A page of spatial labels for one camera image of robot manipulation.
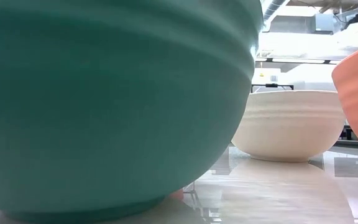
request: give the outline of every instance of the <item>glass surface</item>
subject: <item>glass surface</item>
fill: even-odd
[[[309,163],[281,163],[230,146],[183,193],[108,223],[358,223],[358,149],[332,147]]]

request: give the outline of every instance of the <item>teal bowl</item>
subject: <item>teal bowl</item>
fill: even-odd
[[[94,222],[204,173],[244,112],[259,0],[0,0],[0,210]]]

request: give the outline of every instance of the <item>ceiling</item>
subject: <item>ceiling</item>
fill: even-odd
[[[291,0],[287,6],[303,6],[302,9],[314,10],[312,15],[319,13],[318,10],[322,7],[329,6],[329,10],[327,10],[325,14],[332,15],[333,12],[346,12],[353,9],[357,9],[355,11],[358,11],[358,0]],[[274,28],[273,26],[282,26],[283,24],[293,26],[294,21],[297,19],[302,20],[302,16],[281,15],[280,17],[279,14],[279,16],[273,20],[272,28]],[[301,24],[299,27],[305,27],[305,25],[302,26],[302,21],[299,22],[299,24]],[[358,46],[342,44],[335,35],[273,31],[260,35],[258,57],[342,60],[356,50],[358,50]],[[299,63],[256,63],[257,68],[281,68],[282,72],[288,72],[299,65]]]
[[[291,0],[288,5],[289,6],[307,6],[307,5],[311,5],[314,7],[324,7],[327,4],[334,2],[336,0]],[[342,4],[342,7],[344,7],[345,9],[352,7],[358,7],[358,0],[341,0],[338,1],[338,3],[335,5],[336,7],[338,7],[339,5]]]

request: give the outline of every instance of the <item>bowl rim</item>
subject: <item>bowl rim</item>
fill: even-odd
[[[344,64],[347,64],[349,61],[356,60],[358,58],[358,50],[356,50],[353,54],[347,56],[345,59],[343,59],[339,64],[337,64],[333,70],[333,74],[336,73],[337,70],[339,70]]]
[[[324,94],[334,94],[337,95],[337,91],[331,90],[279,90],[279,91],[266,91],[266,92],[257,92],[257,93],[250,93],[249,95],[259,95],[259,94],[275,94],[275,93],[324,93]]]

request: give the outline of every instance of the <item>ceiling duct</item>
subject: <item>ceiling duct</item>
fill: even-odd
[[[279,9],[274,20],[269,23],[268,32],[331,35],[346,30],[352,24],[358,24],[358,8],[341,14],[333,14],[330,11],[322,14],[318,12],[320,8],[314,10],[311,7],[309,8],[311,11],[307,15],[306,13],[303,15],[293,13],[294,16],[285,14],[283,13],[285,10]]]
[[[280,7],[286,6],[290,0],[262,0],[262,10],[264,13],[264,32],[268,32],[270,29],[270,23],[277,15],[277,11]]]

